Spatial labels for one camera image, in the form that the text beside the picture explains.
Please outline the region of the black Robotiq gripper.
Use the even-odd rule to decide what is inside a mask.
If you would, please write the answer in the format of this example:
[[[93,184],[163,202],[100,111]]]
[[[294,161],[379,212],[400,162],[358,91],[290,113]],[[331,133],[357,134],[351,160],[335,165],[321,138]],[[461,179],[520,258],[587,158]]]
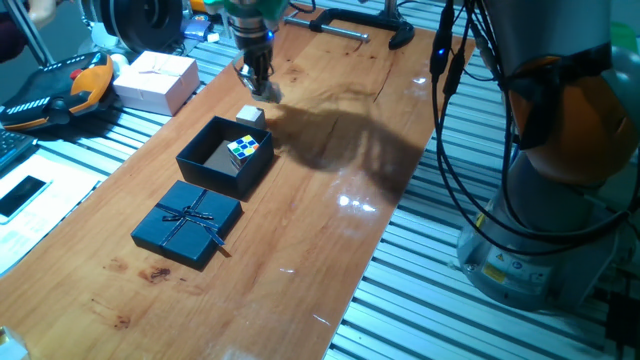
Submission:
[[[275,98],[276,85],[271,82],[273,59],[273,33],[258,37],[239,37],[238,47],[244,53],[244,63],[234,66],[240,82],[255,98]]]

